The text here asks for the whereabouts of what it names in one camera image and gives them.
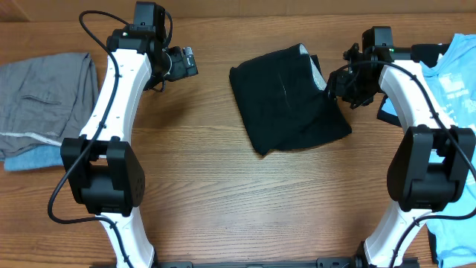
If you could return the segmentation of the black shorts with mesh lining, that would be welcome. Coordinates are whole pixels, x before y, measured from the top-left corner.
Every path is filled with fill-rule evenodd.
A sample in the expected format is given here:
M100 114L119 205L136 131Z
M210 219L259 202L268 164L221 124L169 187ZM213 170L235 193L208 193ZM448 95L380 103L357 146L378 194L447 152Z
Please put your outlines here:
M299 150L339 140L352 132L329 97L318 58L304 44L247 60L229 80L254 150Z

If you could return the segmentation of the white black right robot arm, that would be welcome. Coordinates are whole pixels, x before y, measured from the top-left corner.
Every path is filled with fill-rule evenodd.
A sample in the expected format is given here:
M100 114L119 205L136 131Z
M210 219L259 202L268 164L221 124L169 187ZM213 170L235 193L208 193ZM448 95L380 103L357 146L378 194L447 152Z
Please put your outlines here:
M326 92L351 108L366 106L377 93L393 104L404 137L387 171L392 199L376 230L351 258L319 258L318 267L418 267L405 258L419 230L462 196L475 151L475 134L459 128L437 103L422 73L449 55L453 44L398 48L388 26L365 31L362 43L343 53L347 65L329 76Z

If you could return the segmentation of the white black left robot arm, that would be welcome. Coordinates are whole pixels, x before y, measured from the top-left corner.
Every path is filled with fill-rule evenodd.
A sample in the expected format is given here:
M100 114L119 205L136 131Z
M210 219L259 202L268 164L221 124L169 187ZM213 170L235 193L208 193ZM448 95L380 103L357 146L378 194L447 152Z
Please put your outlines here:
M116 254L117 267L158 267L139 206L145 174L131 147L132 126L141 95L197 75L193 51L170 46L171 15L159 4L139 1L131 23L116 29L101 45L108 54L105 80L91 117L76 138L62 142L65 175L48 202L48 216L64 184L86 207L83 222L99 221Z

